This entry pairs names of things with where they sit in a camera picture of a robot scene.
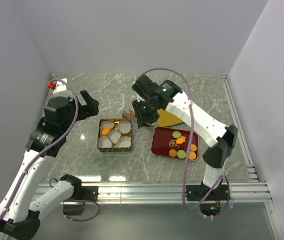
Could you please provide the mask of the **orange fish cookie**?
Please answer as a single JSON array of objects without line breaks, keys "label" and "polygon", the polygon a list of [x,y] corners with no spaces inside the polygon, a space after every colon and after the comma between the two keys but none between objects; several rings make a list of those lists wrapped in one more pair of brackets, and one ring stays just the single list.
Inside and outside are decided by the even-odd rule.
[{"label": "orange fish cookie", "polygon": [[112,127],[106,127],[105,129],[103,129],[102,131],[101,131],[101,135],[102,136],[107,136],[110,132],[112,131]]},{"label": "orange fish cookie", "polygon": [[182,145],[186,141],[185,136],[180,136],[179,138],[176,139],[176,144],[177,145]]}]

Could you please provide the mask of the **orange swirl cookie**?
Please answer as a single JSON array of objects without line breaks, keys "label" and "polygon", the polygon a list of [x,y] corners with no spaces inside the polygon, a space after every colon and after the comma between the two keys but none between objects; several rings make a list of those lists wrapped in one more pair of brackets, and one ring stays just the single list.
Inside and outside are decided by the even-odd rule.
[{"label": "orange swirl cookie", "polygon": [[177,151],[175,149],[170,149],[168,155],[171,158],[175,158],[177,156]]}]

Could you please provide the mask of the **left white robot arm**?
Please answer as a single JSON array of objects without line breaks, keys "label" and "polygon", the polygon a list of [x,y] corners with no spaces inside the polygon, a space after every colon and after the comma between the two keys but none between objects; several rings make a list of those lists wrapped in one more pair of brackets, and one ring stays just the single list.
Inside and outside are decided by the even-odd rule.
[{"label": "left white robot arm", "polygon": [[78,99],[56,96],[44,108],[44,116],[30,134],[21,167],[0,203],[0,232],[16,240],[30,240],[41,221],[65,200],[85,203],[81,179],[66,174],[54,187],[36,200],[35,191],[45,172],[56,160],[66,143],[69,128],[77,121],[98,114],[99,102],[86,90],[80,92],[85,105]]}]

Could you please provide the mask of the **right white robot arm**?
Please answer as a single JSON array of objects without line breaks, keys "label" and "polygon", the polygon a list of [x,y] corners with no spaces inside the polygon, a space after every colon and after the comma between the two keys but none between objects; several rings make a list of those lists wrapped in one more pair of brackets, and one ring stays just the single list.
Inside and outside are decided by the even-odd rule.
[{"label": "right white robot arm", "polygon": [[142,98],[132,105],[138,127],[157,121],[159,109],[166,110],[186,123],[208,145],[203,154],[206,163],[202,195],[208,200],[219,194],[225,160],[230,156],[237,139],[235,125],[225,125],[193,103],[182,89],[170,80],[161,84],[152,82],[146,75],[139,78],[132,89]]}]

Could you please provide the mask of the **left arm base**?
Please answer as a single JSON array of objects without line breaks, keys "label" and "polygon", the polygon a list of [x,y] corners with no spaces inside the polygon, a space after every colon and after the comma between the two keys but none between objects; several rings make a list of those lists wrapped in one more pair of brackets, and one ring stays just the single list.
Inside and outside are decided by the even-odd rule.
[{"label": "left arm base", "polygon": [[78,197],[63,202],[63,214],[75,219],[87,219],[95,216],[99,212],[98,190],[98,186],[82,187]]}]

